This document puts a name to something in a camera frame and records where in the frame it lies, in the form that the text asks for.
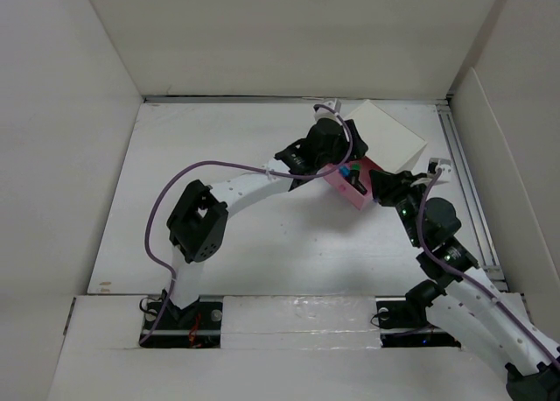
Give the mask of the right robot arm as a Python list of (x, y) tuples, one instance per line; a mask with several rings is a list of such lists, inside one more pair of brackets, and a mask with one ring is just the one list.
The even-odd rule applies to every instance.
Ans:
[(559, 398), (559, 344), (524, 317), (495, 288), (456, 238), (455, 207), (431, 197), (442, 171), (414, 175), (372, 170), (374, 199), (394, 208), (427, 278), (405, 295), (404, 314), (466, 346), (504, 381), (513, 400)]

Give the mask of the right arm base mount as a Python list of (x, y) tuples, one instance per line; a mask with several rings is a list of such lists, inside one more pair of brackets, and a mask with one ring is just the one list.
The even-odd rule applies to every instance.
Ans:
[(443, 290), (424, 280), (404, 296), (375, 298), (370, 324), (380, 330), (382, 348), (461, 348), (461, 343), (429, 323), (426, 309)]

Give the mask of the small black object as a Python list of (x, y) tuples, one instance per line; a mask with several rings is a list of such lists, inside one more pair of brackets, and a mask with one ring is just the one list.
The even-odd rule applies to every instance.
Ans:
[(341, 174), (342, 178), (349, 185), (351, 185), (358, 193), (360, 193), (361, 195), (366, 195), (368, 193), (368, 190), (365, 188), (365, 186), (360, 181), (360, 173), (361, 172), (359, 172), (359, 173), (352, 172), (350, 167), (342, 166), (339, 169), (339, 173)]

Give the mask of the pink drawer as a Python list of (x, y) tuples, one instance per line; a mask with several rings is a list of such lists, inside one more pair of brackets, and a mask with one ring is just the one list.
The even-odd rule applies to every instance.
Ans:
[(349, 201), (358, 210), (364, 209), (370, 203), (373, 203), (372, 187), (369, 178), (369, 171), (372, 169), (382, 171), (382, 169), (369, 158), (362, 158), (351, 162), (346, 162), (343, 166), (350, 167), (352, 164), (359, 164), (360, 181), (367, 189), (366, 195), (358, 193), (351, 185), (349, 185), (341, 176), (339, 169), (323, 178), (333, 189), (335, 189), (344, 199)]

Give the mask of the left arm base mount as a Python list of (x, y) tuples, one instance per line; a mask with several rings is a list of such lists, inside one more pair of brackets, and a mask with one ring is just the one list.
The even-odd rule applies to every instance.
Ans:
[(219, 348), (223, 319), (223, 298), (201, 296), (185, 309), (171, 302), (163, 307), (166, 290), (139, 302), (143, 325), (141, 348)]

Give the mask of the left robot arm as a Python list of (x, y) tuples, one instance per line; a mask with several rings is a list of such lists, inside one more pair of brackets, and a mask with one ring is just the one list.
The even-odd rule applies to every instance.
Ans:
[(177, 278), (164, 316), (174, 327), (187, 327), (193, 322), (202, 263), (222, 245), (229, 219), (272, 195), (307, 184), (316, 174), (327, 172), (345, 158), (353, 161), (365, 156), (368, 146), (354, 120), (346, 120), (344, 125), (351, 140), (347, 139), (343, 125), (323, 117), (306, 137), (278, 152), (258, 172), (247, 172), (213, 185), (198, 179), (187, 185), (166, 223)]

